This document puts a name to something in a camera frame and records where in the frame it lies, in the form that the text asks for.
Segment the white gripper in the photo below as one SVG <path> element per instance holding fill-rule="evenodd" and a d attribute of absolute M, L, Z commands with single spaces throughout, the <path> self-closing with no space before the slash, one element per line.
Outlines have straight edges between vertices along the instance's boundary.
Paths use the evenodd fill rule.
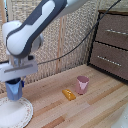
<path fill-rule="evenodd" d="M 9 84 L 9 81 L 15 78 L 23 77 L 36 73 L 38 66 L 35 60 L 28 61 L 22 66 L 13 67 L 10 63 L 0 64 L 0 82 Z M 21 80 L 21 86 L 24 87 L 24 81 Z"/>

